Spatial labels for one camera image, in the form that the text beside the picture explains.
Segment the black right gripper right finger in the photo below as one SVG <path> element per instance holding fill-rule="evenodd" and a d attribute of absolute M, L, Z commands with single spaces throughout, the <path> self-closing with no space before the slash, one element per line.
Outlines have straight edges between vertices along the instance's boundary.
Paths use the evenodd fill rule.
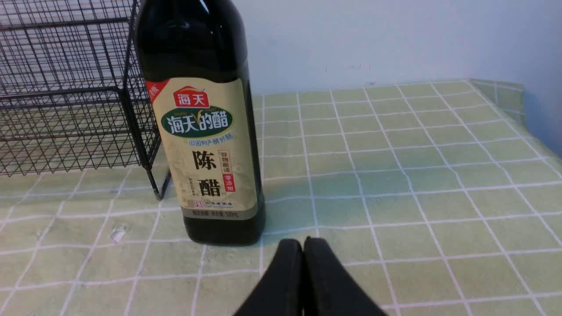
<path fill-rule="evenodd" d="M 304 243 L 304 315 L 385 316 L 323 238 Z"/>

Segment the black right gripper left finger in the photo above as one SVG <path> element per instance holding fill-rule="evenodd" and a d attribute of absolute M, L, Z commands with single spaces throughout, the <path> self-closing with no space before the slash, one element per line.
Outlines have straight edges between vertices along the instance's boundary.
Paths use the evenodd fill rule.
<path fill-rule="evenodd" d="M 235 316 L 301 316 L 303 249 L 298 240 L 280 240 L 267 270 Z"/>

